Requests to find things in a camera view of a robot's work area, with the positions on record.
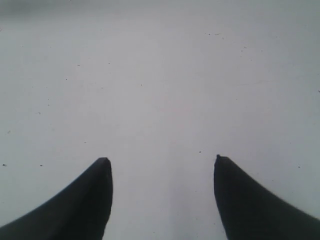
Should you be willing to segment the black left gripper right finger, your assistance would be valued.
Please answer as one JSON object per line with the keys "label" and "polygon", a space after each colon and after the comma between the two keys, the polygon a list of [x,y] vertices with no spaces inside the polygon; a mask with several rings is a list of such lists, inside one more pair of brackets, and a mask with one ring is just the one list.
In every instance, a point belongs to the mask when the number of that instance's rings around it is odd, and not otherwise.
{"label": "black left gripper right finger", "polygon": [[319,219],[276,196],[227,156],[216,156],[213,191],[229,240],[320,238]]}

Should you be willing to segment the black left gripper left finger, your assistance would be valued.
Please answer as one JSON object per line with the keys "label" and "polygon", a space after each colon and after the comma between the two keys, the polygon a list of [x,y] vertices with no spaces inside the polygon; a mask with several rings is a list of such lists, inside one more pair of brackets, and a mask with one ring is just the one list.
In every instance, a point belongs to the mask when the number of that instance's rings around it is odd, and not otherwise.
{"label": "black left gripper left finger", "polygon": [[113,204],[112,165],[100,157],[66,188],[0,228],[2,240],[101,240]]}

